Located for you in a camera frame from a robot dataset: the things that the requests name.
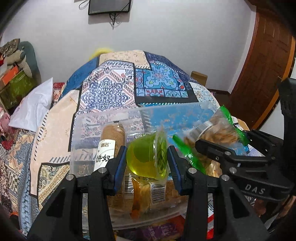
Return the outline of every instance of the jelly cup lid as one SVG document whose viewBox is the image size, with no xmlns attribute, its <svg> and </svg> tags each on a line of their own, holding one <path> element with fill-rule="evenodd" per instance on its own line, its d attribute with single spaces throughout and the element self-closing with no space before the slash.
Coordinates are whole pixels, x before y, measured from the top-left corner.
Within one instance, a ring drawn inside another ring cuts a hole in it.
<svg viewBox="0 0 296 241">
<path fill-rule="evenodd" d="M 167 167 L 167 148 L 168 141 L 164 131 L 158 131 L 154 139 L 153 147 L 155 150 L 155 168 L 158 174 L 162 175 Z"/>
</svg>

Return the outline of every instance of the cardboard box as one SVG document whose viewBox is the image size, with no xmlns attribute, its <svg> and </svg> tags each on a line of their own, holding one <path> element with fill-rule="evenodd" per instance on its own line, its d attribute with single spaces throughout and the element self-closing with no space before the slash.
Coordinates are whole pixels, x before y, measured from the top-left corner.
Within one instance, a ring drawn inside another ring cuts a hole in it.
<svg viewBox="0 0 296 241">
<path fill-rule="evenodd" d="M 192 71 L 190 77 L 195 79 L 198 83 L 202 84 L 203 86 L 205 86 L 207 82 L 207 75 L 196 72 L 196 71 Z"/>
<path fill-rule="evenodd" d="M 3 90 L 5 84 L 2 81 L 2 78 L 12 69 L 12 66 L 9 67 L 1 76 L 0 76 L 0 90 Z"/>
<path fill-rule="evenodd" d="M 17 74 L 19 73 L 19 70 L 17 66 L 13 67 L 10 71 L 8 71 L 3 77 L 2 82 L 4 86 L 6 86 L 9 81 L 11 81 Z"/>
</svg>

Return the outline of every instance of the orange box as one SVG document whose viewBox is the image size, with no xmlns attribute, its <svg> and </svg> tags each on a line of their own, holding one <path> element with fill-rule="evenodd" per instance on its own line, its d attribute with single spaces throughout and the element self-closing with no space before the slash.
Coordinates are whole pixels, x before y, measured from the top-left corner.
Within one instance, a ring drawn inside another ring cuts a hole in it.
<svg viewBox="0 0 296 241">
<path fill-rule="evenodd" d="M 3 77 L 2 81 L 4 85 L 7 85 L 9 81 L 11 81 L 17 74 L 19 73 L 19 70 L 17 66 L 13 67 L 10 71 L 8 71 Z"/>
</svg>

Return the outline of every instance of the pillow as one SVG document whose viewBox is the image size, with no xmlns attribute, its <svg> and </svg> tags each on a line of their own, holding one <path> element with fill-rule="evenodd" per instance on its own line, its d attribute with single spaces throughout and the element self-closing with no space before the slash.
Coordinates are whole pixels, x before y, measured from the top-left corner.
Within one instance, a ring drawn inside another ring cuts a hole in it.
<svg viewBox="0 0 296 241">
<path fill-rule="evenodd" d="M 10 117 L 9 126 L 36 132 L 52 103 L 53 78 L 33 89 Z"/>
</svg>

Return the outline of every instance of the patterned bedspread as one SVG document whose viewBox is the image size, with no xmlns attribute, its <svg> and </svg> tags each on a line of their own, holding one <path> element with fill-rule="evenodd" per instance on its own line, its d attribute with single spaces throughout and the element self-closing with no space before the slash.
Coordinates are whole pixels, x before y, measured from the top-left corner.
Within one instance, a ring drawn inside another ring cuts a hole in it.
<svg viewBox="0 0 296 241">
<path fill-rule="evenodd" d="M 77 115 L 202 101 L 219 107 L 204 86 L 163 56 L 134 50 L 103 54 L 89 61 L 69 78 L 36 133 L 19 130 L 10 151 L 0 145 L 2 205 L 8 214 L 18 213 L 21 232 L 27 235 L 42 206 L 69 171 Z M 143 128 L 141 118 L 133 128 Z"/>
</svg>

